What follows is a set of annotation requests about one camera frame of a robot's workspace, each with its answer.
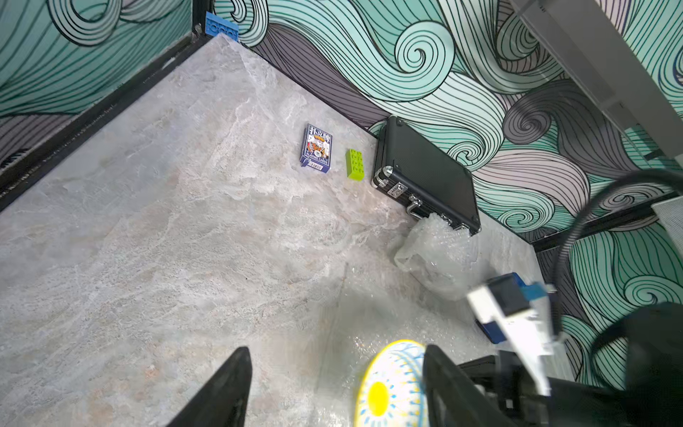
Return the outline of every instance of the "blue block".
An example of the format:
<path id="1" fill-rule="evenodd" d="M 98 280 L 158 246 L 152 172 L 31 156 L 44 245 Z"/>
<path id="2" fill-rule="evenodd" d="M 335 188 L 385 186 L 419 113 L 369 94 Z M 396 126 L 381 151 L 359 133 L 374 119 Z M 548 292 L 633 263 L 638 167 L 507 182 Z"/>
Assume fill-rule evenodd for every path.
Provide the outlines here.
<path id="1" fill-rule="evenodd" d="M 235 23 L 231 23 L 227 19 L 216 16 L 212 13 L 206 12 L 206 23 L 204 24 L 204 32 L 209 36 L 216 37 L 218 33 L 223 33 L 231 39 L 239 42 L 240 27 Z"/>

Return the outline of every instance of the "gray stone surface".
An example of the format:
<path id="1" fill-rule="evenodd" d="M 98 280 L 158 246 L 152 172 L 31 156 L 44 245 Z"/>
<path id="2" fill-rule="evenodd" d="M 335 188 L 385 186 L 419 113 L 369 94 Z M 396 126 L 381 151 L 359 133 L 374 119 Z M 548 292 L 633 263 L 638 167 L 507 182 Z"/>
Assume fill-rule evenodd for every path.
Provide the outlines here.
<path id="1" fill-rule="evenodd" d="M 298 165 L 307 122 L 334 136 L 327 175 Z M 207 44 L 0 213 L 0 425 L 165 425 L 242 345 L 247 425 L 348 425 L 353 375 L 387 341 L 490 353 L 466 307 L 392 264 L 414 220 L 346 178 L 346 149 L 367 173 L 374 144 Z M 541 279 L 482 221 L 490 275 Z"/>

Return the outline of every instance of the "wall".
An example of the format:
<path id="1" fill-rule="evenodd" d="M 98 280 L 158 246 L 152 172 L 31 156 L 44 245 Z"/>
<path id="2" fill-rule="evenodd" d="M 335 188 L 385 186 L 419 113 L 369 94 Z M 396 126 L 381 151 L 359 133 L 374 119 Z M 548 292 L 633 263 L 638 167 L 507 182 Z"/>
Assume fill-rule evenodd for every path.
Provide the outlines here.
<path id="1" fill-rule="evenodd" d="M 6 167 L 192 27 L 192 0 L 0 5 L 0 163 Z"/>
<path id="2" fill-rule="evenodd" d="M 555 250 L 538 254 L 550 279 Z M 576 242 L 561 284 L 563 325 L 575 377 L 598 385 L 590 372 L 588 351 L 598 332 L 643 305 L 683 301 L 683 262 L 664 227 L 633 223 Z M 615 387 L 624 377 L 626 345 L 616 342 L 598 355 L 601 372 Z"/>
<path id="3" fill-rule="evenodd" d="M 217 0 L 240 40 L 376 133 L 389 114 L 472 172 L 479 207 L 527 240 L 566 229 L 614 178 L 677 167 L 643 155 L 595 108 L 506 1 Z M 623 190 L 595 216 L 663 194 Z"/>

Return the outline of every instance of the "black metal frame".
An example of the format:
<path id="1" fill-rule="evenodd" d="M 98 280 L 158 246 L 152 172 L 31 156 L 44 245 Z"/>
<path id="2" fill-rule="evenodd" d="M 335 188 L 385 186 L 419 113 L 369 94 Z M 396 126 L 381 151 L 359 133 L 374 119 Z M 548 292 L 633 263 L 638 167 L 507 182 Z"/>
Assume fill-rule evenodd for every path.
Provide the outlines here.
<path id="1" fill-rule="evenodd" d="M 635 204 L 628 208 L 610 212 L 609 214 L 602 215 L 600 218 L 596 218 L 592 221 L 588 221 L 580 238 L 592 236 L 593 234 L 607 231 L 612 228 L 619 227 L 620 225 L 626 225 L 633 221 L 651 217 L 652 215 L 655 215 L 654 210 L 652 210 L 652 204 L 673 199 L 677 196 L 678 194 L 675 191 L 672 191 L 658 197 L 652 197 L 644 202 Z M 568 230 L 551 234 L 550 236 L 546 236 L 529 243 L 533 245 L 533 249 L 536 253 L 547 251 L 559 246 L 567 232 Z"/>

